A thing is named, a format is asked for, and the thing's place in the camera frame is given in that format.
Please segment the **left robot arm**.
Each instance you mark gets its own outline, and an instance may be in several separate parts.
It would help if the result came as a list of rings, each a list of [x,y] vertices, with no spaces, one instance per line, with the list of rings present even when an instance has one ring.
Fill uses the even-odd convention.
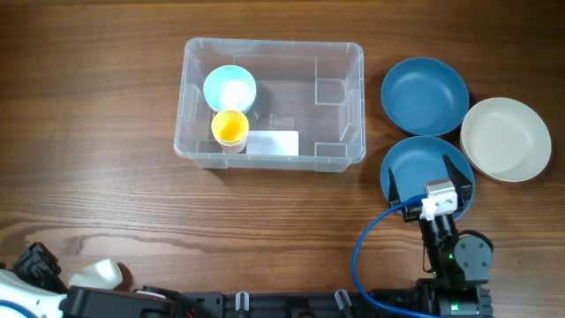
[[[118,291],[123,274],[111,259],[98,261],[70,277],[59,277],[57,257],[33,243],[1,269],[1,316],[24,318],[174,318],[189,306],[175,291]]]

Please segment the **cream pale yellow cup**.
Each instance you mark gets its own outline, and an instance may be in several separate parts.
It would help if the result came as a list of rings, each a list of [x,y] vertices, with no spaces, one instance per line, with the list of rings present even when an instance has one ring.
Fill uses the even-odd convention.
[[[123,282],[117,263],[111,259],[98,261],[69,276],[70,286],[113,290]]]

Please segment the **pink cup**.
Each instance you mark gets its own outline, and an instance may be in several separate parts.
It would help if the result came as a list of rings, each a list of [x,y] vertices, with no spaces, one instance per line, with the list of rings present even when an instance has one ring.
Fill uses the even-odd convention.
[[[218,143],[220,144],[220,146],[222,147],[222,150],[225,153],[227,153],[227,154],[237,154],[237,153],[241,153],[245,149],[246,143],[247,143],[247,138],[243,138],[241,140],[234,141],[234,142],[224,142],[222,140],[219,140]]]

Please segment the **light blue bowl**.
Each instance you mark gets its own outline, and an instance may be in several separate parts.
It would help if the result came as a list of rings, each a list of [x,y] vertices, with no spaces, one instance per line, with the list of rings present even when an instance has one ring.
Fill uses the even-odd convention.
[[[257,84],[245,68],[224,65],[208,74],[203,84],[203,95],[216,113],[236,110],[245,114],[255,102]]]

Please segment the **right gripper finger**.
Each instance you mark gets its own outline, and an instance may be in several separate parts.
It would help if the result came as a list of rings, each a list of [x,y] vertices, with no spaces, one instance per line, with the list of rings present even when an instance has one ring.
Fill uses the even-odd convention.
[[[391,167],[388,167],[388,178],[389,178],[388,205],[391,208],[393,208],[401,203],[401,199],[398,193],[394,172]]]
[[[472,182],[452,163],[447,155],[442,156],[448,176],[458,194],[473,194]]]

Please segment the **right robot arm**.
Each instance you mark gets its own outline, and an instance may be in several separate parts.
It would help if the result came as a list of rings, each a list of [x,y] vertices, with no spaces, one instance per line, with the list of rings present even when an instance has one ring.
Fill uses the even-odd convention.
[[[419,226],[424,257],[432,278],[419,279],[411,289],[375,291],[390,306],[439,317],[492,317],[489,281],[493,243],[484,234],[459,231],[454,214],[466,207],[472,182],[447,155],[448,177],[424,185],[426,197],[400,209],[405,222]]]

